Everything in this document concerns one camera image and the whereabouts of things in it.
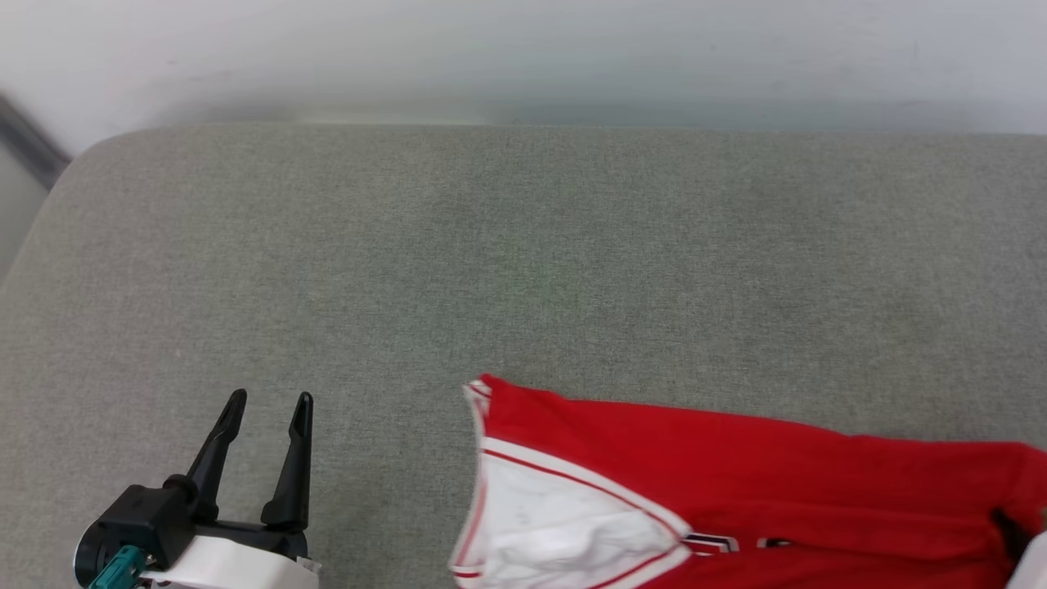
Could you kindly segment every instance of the robotic arm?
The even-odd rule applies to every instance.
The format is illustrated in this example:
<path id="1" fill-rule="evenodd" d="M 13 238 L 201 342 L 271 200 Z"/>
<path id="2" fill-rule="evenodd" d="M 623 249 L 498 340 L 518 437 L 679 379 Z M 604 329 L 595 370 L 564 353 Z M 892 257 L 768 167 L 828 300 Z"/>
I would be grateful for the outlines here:
<path id="1" fill-rule="evenodd" d="M 185 475 L 131 485 L 84 533 L 73 557 L 87 589 L 317 589 L 309 560 L 313 398 L 302 393 L 287 458 L 262 524 L 218 520 L 218 485 L 240 432 L 247 391 L 232 393 Z"/>

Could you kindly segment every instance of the white trim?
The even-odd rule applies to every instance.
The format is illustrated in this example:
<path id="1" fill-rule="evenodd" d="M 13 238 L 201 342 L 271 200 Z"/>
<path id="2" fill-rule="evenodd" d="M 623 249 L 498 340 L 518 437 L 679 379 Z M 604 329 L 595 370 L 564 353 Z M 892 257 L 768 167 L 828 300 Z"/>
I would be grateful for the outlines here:
<path id="1" fill-rule="evenodd" d="M 676 546 L 666 557 L 619 579 L 610 585 L 604 585 L 600 589 L 636 589 L 678 567 L 690 558 L 691 550 L 688 547 Z"/>
<path id="2" fill-rule="evenodd" d="M 536 467 L 541 467 L 543 469 L 549 469 L 550 471 L 555 471 L 557 473 L 562 473 L 564 475 L 574 477 L 576 479 L 585 481 L 596 488 L 599 488 L 610 495 L 618 496 L 629 503 L 640 507 L 644 512 L 647 512 L 656 519 L 665 522 L 669 527 L 672 528 L 673 533 L 676 534 L 677 540 L 683 539 L 685 536 L 691 534 L 691 526 L 687 524 L 676 514 L 671 511 L 659 505 L 658 503 L 647 499 L 646 497 L 634 493 L 615 481 L 598 475 L 588 469 L 584 469 L 575 465 L 573 462 L 567 462 L 555 456 L 550 456 L 544 452 L 538 452 L 537 450 L 532 450 L 519 445 L 512 443 L 507 443 L 505 440 L 499 440 L 497 438 L 485 437 L 481 441 L 481 448 L 484 450 L 490 450 L 492 452 L 497 452 L 498 454 L 504 454 L 512 458 L 516 458 L 524 462 L 534 465 Z"/>
<path id="3" fill-rule="evenodd" d="M 462 527 L 462 534 L 459 535 L 458 542 L 454 544 L 454 551 L 451 552 L 450 563 L 448 563 L 451 570 L 459 572 L 481 572 L 482 570 L 482 567 L 478 565 L 466 564 L 469 561 L 469 551 L 466 550 L 466 548 L 471 548 L 472 546 L 475 546 L 475 544 L 473 543 L 471 546 L 466 546 L 465 543 L 468 540 L 475 541 L 476 534 L 480 531 L 478 518 L 483 515 L 480 513 L 480 506 L 484 502 L 484 494 L 482 491 L 484 490 L 486 477 L 484 475 L 484 453 L 483 450 L 481 450 L 481 444 L 483 443 L 485 436 L 484 424 L 487 418 L 487 412 L 490 408 L 491 401 L 489 398 L 485 398 L 483 394 L 473 390 L 473 387 L 487 395 L 491 394 L 491 388 L 484 384 L 483 381 L 473 381 L 462 387 L 462 390 L 465 393 L 466 402 L 469 404 L 469 410 L 472 412 L 472 425 L 476 435 L 476 480 L 473 484 L 472 503 L 469 506 L 469 515 L 466 517 L 465 526 Z M 469 533 L 473 531 L 473 522 L 476 522 L 476 534 L 473 534 L 472 538 L 469 538 Z"/>
<path id="4" fill-rule="evenodd" d="M 454 583 L 458 583 L 462 589 L 476 589 L 480 587 L 481 579 L 480 576 L 455 576 Z"/>

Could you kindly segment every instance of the white object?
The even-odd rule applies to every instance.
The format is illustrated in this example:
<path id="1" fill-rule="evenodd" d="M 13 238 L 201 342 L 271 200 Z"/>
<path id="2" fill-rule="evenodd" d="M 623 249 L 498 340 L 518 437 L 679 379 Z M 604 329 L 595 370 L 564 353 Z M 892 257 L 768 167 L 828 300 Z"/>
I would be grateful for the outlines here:
<path id="1" fill-rule="evenodd" d="M 1007 589 L 1047 589 L 1047 534 L 1029 543 Z"/>
<path id="2" fill-rule="evenodd" d="M 170 582 L 166 589 L 317 589 L 319 565 L 299 561 L 224 538 L 198 536 L 174 566 L 141 576 Z"/>
<path id="3" fill-rule="evenodd" d="M 687 523 L 577 465 L 484 436 L 490 389 L 466 387 L 480 471 L 450 568 L 462 589 L 633 589 L 692 557 Z"/>

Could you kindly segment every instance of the clothing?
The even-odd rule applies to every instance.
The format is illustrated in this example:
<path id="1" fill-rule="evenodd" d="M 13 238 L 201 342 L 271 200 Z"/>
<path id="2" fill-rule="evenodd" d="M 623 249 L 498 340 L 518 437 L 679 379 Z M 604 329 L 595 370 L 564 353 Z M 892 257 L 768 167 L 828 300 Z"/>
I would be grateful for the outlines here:
<path id="1" fill-rule="evenodd" d="M 569 401 L 490 376 L 465 589 L 1004 587 L 993 513 L 1031 537 L 1047 455 Z"/>

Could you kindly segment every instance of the white wall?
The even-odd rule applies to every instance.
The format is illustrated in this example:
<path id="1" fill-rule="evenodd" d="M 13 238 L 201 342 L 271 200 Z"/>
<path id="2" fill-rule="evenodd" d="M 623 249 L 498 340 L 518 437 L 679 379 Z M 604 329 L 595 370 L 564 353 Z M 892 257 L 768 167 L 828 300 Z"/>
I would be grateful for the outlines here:
<path id="1" fill-rule="evenodd" d="M 3 0 L 71 153 L 219 119 L 1047 132 L 1044 0 Z"/>

